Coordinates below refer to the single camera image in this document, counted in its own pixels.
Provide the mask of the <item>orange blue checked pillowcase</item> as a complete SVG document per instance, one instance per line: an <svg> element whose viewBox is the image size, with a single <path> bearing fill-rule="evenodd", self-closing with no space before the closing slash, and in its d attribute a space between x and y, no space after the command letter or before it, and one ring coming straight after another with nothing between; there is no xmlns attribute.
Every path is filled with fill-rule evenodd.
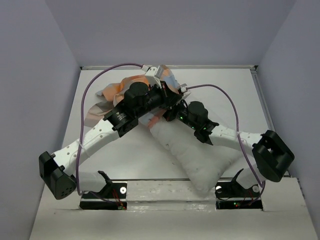
<svg viewBox="0 0 320 240"><path fill-rule="evenodd" d="M103 90L98 91L96 95L102 99L102 101L96 103L88 110L84 118L84 125L86 127L94 127L105 114L110 112L120 101L124 99L125 91L127 91L131 84L135 82L141 82L145 85L150 84L145 75L140 74L126 77L118 83L110 83ZM139 122L151 129L161 120L164 114L165 111L163 109L155 109L140 117Z"/></svg>

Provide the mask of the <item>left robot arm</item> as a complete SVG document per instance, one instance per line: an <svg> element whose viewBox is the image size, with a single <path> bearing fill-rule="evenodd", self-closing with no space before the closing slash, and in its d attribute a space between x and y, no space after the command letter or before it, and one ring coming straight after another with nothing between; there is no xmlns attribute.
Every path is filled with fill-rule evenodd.
<svg viewBox="0 0 320 240"><path fill-rule="evenodd" d="M121 138L139 124L139 118L152 110L170 110L183 98L180 90L171 90L166 82L147 86L134 82L124 92L123 100L109 111L91 130L67 147L39 156L39 174L55 199L72 192L94 192L104 198L113 188L103 171L79 172L79 166L107 144Z"/></svg>

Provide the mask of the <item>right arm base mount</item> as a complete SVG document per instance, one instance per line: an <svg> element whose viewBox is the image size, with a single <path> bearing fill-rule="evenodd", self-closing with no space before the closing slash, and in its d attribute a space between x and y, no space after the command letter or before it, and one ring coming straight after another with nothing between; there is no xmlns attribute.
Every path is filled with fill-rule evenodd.
<svg viewBox="0 0 320 240"><path fill-rule="evenodd" d="M261 191L258 184L250 188L243 188L237 178L244 169L242 168L230 181L218 181L215 185L215 198L217 210L262 210Z"/></svg>

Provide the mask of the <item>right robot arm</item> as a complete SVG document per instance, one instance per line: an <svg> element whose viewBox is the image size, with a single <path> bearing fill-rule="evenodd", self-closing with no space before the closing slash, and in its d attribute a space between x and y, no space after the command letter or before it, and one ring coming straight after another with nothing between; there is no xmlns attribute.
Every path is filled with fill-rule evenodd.
<svg viewBox="0 0 320 240"><path fill-rule="evenodd" d="M241 151L255 164L239 170L230 183L235 196L242 196L254 185L265 186L266 181L278 183L283 178L295 155L273 130L265 133L239 132L209 119L209 112L199 101L182 100L164 114L166 121L179 120L194 131L198 141Z"/></svg>

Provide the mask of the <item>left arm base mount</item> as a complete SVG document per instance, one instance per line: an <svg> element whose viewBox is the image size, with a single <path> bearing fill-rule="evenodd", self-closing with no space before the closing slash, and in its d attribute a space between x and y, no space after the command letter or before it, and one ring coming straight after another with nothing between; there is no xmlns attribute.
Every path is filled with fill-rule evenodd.
<svg viewBox="0 0 320 240"><path fill-rule="evenodd" d="M127 210L127 181L112 181L108 175L99 170L89 174L84 180L87 187L98 188L99 191L90 190L84 193L79 202L82 210Z"/></svg>

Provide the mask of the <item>white pillow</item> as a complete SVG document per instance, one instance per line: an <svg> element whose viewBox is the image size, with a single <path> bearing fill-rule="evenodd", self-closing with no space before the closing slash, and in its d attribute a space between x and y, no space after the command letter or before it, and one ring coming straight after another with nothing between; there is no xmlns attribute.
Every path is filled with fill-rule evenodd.
<svg viewBox="0 0 320 240"><path fill-rule="evenodd" d="M187 125L177 119L166 121L163 114L163 110L148 113L140 122L177 159L196 191L208 194L225 171L243 158L242 152L202 143Z"/></svg>

